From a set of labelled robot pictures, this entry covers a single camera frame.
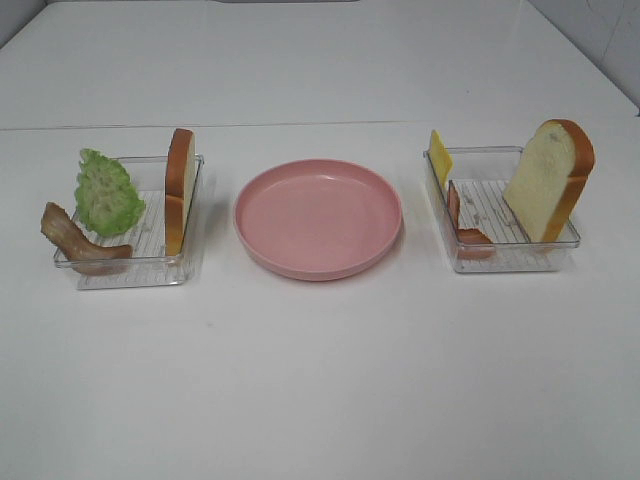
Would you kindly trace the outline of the pink round plate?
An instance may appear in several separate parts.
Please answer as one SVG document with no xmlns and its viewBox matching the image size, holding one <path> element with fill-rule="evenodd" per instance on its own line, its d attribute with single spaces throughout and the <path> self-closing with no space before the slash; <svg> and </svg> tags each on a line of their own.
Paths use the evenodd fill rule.
<svg viewBox="0 0 640 480">
<path fill-rule="evenodd" d="M 239 193 L 234 227 L 248 255 L 279 275 L 328 281 L 358 274 L 393 247 L 401 201 L 378 173 L 332 159 L 264 171 Z"/>
</svg>

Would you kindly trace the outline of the clear plastic tray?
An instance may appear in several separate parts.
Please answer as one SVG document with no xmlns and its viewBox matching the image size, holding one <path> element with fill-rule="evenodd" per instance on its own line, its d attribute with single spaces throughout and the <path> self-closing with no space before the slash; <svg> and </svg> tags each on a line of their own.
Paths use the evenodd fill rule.
<svg viewBox="0 0 640 480">
<path fill-rule="evenodd" d="M 460 198 L 460 228 L 478 228 L 493 243 L 495 253 L 484 260 L 463 260 L 451 216 L 442 211 L 437 181 L 427 152 L 426 189 L 454 271 L 469 273 L 549 272 L 562 268 L 580 245 L 580 235 L 567 222 L 555 242 L 532 243 L 502 198 L 519 163 L 520 146 L 450 147 L 453 168 L 448 175 Z"/>
<path fill-rule="evenodd" d="M 199 269 L 203 252 L 205 189 L 204 157 L 195 156 L 195 185 L 182 251 L 165 254 L 165 170 L 167 159 L 159 157 L 121 157 L 119 162 L 130 175 L 146 208 L 138 223 L 124 234 L 103 238 L 95 232 L 84 235 L 101 246 L 128 244 L 129 259 L 69 261 L 57 250 L 53 263 L 66 271 L 79 290 L 100 290 L 179 285 Z"/>
</svg>

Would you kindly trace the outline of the right clear plastic tray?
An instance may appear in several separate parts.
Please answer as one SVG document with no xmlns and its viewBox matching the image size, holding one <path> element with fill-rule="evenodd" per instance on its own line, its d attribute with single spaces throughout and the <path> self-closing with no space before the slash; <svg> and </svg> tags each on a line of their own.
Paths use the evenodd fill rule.
<svg viewBox="0 0 640 480">
<path fill-rule="evenodd" d="M 442 211 L 437 181 L 427 152 L 426 189 L 454 271 L 469 273 L 549 272 L 562 268 L 580 245 L 580 235 L 567 222 L 555 242 L 532 243 L 502 198 L 519 163 L 520 146 L 450 147 L 453 168 L 448 175 L 460 198 L 460 228 L 478 228 L 493 243 L 495 253 L 484 260 L 463 260 L 451 216 Z"/>
</svg>

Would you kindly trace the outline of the green lettuce leaf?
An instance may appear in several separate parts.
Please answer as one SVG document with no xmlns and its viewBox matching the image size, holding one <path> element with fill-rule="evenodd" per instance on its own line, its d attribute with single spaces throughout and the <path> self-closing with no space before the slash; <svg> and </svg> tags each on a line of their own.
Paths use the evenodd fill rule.
<svg viewBox="0 0 640 480">
<path fill-rule="evenodd" d="M 145 210 L 145 202 L 124 166 L 98 150 L 80 150 L 80 172 L 74 192 L 79 220 L 102 237 L 123 234 L 133 228 Z"/>
</svg>

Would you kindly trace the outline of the pink bacon strip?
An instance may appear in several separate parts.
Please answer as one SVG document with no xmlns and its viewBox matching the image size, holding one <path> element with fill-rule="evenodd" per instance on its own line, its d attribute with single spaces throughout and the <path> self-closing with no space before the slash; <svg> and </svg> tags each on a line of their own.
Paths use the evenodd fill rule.
<svg viewBox="0 0 640 480">
<path fill-rule="evenodd" d="M 495 253 L 492 241 L 478 228 L 460 228 L 460 198 L 452 181 L 448 182 L 447 206 L 451 215 L 456 240 L 461 244 L 458 256 L 463 260 L 484 260 Z"/>
</svg>

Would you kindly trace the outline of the brown bacon strip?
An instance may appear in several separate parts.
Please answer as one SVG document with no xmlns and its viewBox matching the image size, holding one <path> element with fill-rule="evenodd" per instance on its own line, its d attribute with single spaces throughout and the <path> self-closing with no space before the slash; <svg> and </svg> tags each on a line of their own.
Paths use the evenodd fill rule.
<svg viewBox="0 0 640 480">
<path fill-rule="evenodd" d="M 66 211 L 54 202 L 47 202 L 41 217 L 41 233 L 72 261 L 72 268 L 81 274 L 100 276 L 120 273 L 123 265 L 104 266 L 102 261 L 128 259 L 133 248 L 129 244 L 103 247 L 90 242 Z"/>
</svg>

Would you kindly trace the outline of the left clear plastic tray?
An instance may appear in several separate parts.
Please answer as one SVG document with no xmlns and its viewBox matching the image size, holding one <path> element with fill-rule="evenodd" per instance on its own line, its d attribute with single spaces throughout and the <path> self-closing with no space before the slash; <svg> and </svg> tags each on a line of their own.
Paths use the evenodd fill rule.
<svg viewBox="0 0 640 480">
<path fill-rule="evenodd" d="M 79 290 L 100 290 L 179 285 L 199 269 L 203 252 L 205 189 L 204 157 L 195 156 L 195 185 L 182 251 L 165 254 L 165 170 L 167 159 L 159 157 L 121 157 L 119 162 L 130 175 L 146 208 L 138 223 L 124 234 L 103 238 L 95 232 L 84 235 L 101 246 L 128 244 L 129 259 L 69 261 L 57 250 L 53 263 L 66 271 Z"/>
</svg>

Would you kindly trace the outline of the yellow cheese slice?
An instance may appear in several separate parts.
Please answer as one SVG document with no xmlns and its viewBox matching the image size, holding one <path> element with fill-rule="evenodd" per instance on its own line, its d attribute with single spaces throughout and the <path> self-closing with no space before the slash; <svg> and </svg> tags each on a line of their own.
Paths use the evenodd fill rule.
<svg viewBox="0 0 640 480">
<path fill-rule="evenodd" d="M 452 205 L 449 203 L 448 175 L 453 168 L 453 160 L 437 130 L 431 131 L 427 154 L 437 181 L 439 206 L 442 211 L 447 211 L 451 216 L 454 210 L 451 209 Z"/>
</svg>

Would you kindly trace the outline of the toast bread slice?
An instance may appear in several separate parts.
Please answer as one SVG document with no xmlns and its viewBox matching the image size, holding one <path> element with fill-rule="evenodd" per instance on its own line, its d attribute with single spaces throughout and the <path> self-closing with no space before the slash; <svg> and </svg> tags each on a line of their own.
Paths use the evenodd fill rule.
<svg viewBox="0 0 640 480">
<path fill-rule="evenodd" d="M 539 126 L 503 192 L 531 242 L 557 240 L 594 164 L 593 145 L 577 123 L 551 119 Z"/>
<path fill-rule="evenodd" d="M 195 184 L 195 136 L 178 128 L 170 143 L 165 172 L 165 254 L 181 252 Z"/>
</svg>

